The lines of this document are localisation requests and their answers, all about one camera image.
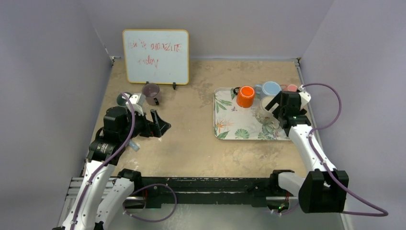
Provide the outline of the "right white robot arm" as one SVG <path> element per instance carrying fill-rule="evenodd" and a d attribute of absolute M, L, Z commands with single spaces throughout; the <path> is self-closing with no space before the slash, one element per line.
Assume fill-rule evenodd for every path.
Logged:
<path fill-rule="evenodd" d="M 265 107 L 296 146 L 307 170 L 305 178 L 292 170 L 274 170 L 269 189 L 275 195 L 287 191 L 297 197 L 304 213 L 340 213 L 345 206 L 349 177 L 336 169 L 317 141 L 309 140 L 314 133 L 304 109 L 309 101 L 306 92 L 280 91 Z"/>

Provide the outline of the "purple mug black handle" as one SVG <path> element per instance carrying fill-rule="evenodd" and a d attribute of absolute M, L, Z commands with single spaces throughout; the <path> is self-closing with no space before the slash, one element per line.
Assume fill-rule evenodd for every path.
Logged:
<path fill-rule="evenodd" d="M 146 102 L 149 105 L 160 105 L 162 97 L 160 87 L 155 83 L 147 83 L 143 89 L 142 94 L 146 97 Z"/>

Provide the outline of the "grey-green ceramic mug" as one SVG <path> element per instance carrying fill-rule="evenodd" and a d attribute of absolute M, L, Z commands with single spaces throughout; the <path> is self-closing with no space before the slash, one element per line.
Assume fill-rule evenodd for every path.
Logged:
<path fill-rule="evenodd" d="M 126 106 L 127 99 L 130 99 L 131 96 L 132 96 L 132 94 L 129 93 L 129 92 L 123 92 L 123 93 L 121 93 L 121 94 L 119 94 L 119 95 L 117 96 L 117 98 L 116 98 L 116 103 L 117 103 L 119 106 Z"/>

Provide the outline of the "cream illustrated mug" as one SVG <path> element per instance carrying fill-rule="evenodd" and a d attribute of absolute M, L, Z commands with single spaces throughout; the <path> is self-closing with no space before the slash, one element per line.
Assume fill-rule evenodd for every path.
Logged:
<path fill-rule="evenodd" d="M 273 116 L 274 109 L 277 108 L 275 104 L 270 110 L 266 110 L 265 107 L 273 100 L 274 96 L 266 96 L 260 100 L 259 106 L 255 113 L 255 118 L 263 125 L 270 125 L 274 129 L 280 127 L 279 121 Z"/>

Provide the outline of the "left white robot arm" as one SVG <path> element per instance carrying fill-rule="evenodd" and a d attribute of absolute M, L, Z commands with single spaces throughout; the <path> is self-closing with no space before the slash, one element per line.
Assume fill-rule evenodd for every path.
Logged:
<path fill-rule="evenodd" d="M 105 187 L 129 141 L 136 137 L 162 137 L 171 124 L 162 120 L 157 111 L 150 111 L 152 121 L 145 113 L 124 107 L 111 107 L 103 117 L 103 127 L 89 146 L 87 166 L 77 198 L 60 230 L 105 230 L 115 212 L 128 196 L 137 196 L 144 190 L 141 173 L 123 169 L 117 184 L 107 196 Z"/>

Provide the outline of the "bright orange mug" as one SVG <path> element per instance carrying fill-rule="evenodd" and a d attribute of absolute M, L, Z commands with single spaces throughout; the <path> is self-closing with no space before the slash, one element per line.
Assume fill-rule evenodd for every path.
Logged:
<path fill-rule="evenodd" d="M 236 87 L 233 92 L 237 96 L 236 102 L 240 107 L 249 108 L 253 105 L 256 92 L 251 86 Z"/>

